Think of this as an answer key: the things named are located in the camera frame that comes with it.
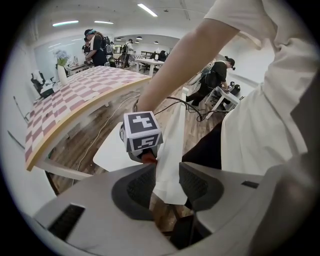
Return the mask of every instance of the white cube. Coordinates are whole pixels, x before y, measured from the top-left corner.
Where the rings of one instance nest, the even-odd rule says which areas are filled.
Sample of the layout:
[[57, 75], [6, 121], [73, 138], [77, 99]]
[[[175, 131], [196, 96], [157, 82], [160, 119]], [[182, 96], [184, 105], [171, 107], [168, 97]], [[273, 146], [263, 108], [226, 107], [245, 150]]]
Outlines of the white cube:
[[127, 152], [151, 148], [164, 142], [152, 111], [125, 113], [123, 124], [123, 142]]

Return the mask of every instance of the black textured grip pad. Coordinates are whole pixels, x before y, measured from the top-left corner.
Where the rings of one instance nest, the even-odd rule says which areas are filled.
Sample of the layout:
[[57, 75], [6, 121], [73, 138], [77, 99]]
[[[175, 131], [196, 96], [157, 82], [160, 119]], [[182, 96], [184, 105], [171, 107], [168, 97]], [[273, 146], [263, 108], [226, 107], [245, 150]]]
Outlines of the black textured grip pad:
[[111, 196], [114, 204], [131, 219], [153, 221], [149, 204], [155, 185], [156, 165], [144, 165], [119, 179], [112, 188]]
[[224, 186], [217, 178], [208, 176], [186, 163], [179, 164], [179, 177], [179, 183], [195, 212], [212, 208], [224, 193]]

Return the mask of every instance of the vase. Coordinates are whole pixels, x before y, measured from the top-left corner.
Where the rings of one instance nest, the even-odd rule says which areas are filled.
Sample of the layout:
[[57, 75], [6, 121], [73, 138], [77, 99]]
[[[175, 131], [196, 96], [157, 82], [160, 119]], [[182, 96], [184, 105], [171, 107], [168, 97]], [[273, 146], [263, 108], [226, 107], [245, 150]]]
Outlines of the vase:
[[58, 77], [62, 86], [65, 86], [68, 82], [65, 68], [63, 66], [58, 65]]

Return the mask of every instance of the pink and white checkered tablecloth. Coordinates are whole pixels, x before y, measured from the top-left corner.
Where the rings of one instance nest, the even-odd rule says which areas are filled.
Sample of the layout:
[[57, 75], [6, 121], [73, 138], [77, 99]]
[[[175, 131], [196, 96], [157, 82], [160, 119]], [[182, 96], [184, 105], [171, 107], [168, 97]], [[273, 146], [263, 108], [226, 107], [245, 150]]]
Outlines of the pink and white checkered tablecloth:
[[150, 77], [107, 66], [90, 68], [69, 77], [60, 90], [33, 103], [25, 137], [25, 160], [44, 136], [77, 107], [108, 90], [146, 78]]

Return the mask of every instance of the recessed ceiling light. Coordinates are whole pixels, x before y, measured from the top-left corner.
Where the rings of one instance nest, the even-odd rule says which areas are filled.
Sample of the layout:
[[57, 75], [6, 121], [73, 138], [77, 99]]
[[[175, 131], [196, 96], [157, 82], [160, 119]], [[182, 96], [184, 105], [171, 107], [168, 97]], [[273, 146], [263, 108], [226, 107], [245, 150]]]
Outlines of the recessed ceiling light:
[[153, 17], [158, 17], [158, 15], [156, 15], [152, 10], [150, 10], [148, 7], [146, 7], [144, 4], [139, 3], [138, 4], [139, 7], [141, 7], [142, 9], [144, 9], [146, 12], [148, 12], [149, 14], [151, 14]]
[[110, 21], [98, 21], [98, 20], [96, 20], [94, 23], [113, 24], [113, 22], [110, 22]]
[[55, 46], [58, 46], [58, 45], [61, 45], [61, 43], [57, 43], [57, 44], [54, 44], [54, 45], [50, 45], [48, 48], [52, 48], [52, 47], [55, 47]]
[[61, 26], [61, 25], [73, 24], [73, 23], [78, 23], [78, 22], [79, 22], [79, 20], [64, 21], [64, 22], [52, 24], [52, 26], [57, 27], [57, 26]]

